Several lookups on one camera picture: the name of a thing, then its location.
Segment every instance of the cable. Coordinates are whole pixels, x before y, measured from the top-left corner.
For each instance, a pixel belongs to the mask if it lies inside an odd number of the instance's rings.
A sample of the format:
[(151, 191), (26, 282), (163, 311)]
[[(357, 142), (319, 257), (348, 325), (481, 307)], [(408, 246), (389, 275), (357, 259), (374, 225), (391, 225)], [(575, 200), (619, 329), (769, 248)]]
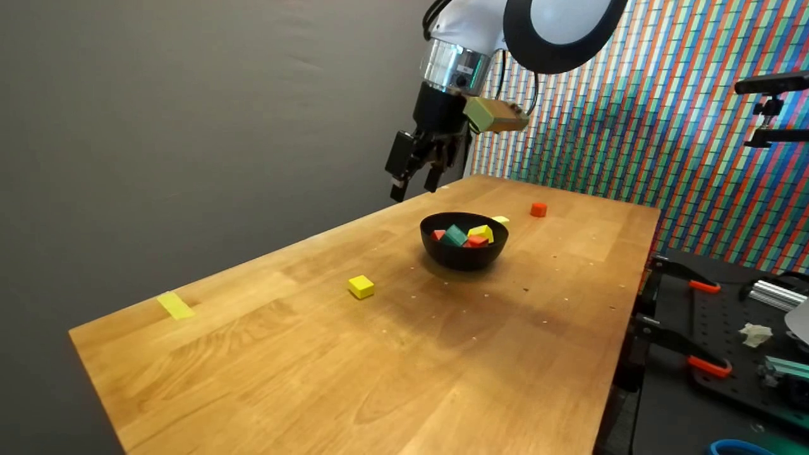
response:
[(533, 73), (533, 97), (532, 97), (532, 106), (528, 106), (528, 118), (533, 114), (533, 110), (537, 110), (537, 99), (539, 99), (539, 73)]
[(498, 81), (498, 95), (496, 95), (496, 99), (500, 99), (503, 83), (505, 83), (505, 52), (500, 52), (500, 81)]
[(436, 4), (426, 11), (426, 15), (423, 15), (423, 35), (426, 35), (426, 42), (433, 38), (433, 35), (429, 35), (429, 27), (436, 23), (436, 19), (437, 19), (447, 5), (451, 5), (451, 0), (436, 0)]

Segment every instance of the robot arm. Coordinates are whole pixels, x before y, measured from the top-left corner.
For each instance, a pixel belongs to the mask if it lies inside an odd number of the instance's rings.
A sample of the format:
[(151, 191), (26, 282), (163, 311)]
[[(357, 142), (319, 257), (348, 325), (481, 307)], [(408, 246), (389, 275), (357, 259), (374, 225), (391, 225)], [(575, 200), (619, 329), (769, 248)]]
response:
[(426, 13), (433, 42), (415, 131), (400, 131), (388, 159), (391, 200), (404, 200), (409, 177), (429, 163), (426, 191), (467, 154), (467, 106), (481, 97), (488, 63), (508, 52), (533, 73), (563, 73), (586, 63), (609, 42), (627, 0), (436, 0)]

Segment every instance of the gray wall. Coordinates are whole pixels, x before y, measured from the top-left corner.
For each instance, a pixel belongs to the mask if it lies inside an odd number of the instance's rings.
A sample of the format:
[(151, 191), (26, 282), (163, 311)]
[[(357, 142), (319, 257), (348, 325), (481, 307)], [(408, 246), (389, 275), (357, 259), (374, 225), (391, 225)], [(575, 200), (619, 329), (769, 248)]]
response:
[(0, 452), (117, 452), (67, 329), (389, 206), (426, 9), (0, 4)]

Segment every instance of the black bowl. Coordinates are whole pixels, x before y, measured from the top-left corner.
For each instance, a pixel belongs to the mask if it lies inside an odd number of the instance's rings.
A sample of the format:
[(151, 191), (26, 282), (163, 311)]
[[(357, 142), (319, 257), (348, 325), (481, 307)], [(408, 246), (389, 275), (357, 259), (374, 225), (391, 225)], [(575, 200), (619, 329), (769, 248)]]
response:
[[(458, 225), (463, 233), (477, 225), (488, 225), (496, 240), (482, 248), (455, 248), (447, 243), (437, 243), (433, 239), (433, 231), (447, 231), (451, 225)], [(423, 220), (419, 233), (423, 233), (427, 257), (436, 264), (446, 268), (458, 268), (458, 270), (488, 268), (503, 253), (503, 246), (508, 240), (508, 231), (503, 224), (496, 224), (475, 214), (436, 214)]]

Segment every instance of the yellow sticky note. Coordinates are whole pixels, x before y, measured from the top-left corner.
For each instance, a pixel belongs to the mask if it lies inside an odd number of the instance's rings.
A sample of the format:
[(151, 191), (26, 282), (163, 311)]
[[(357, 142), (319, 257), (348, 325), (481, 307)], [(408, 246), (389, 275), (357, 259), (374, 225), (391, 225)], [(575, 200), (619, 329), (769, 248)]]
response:
[(163, 293), (156, 302), (174, 322), (196, 317), (196, 311), (178, 293)]

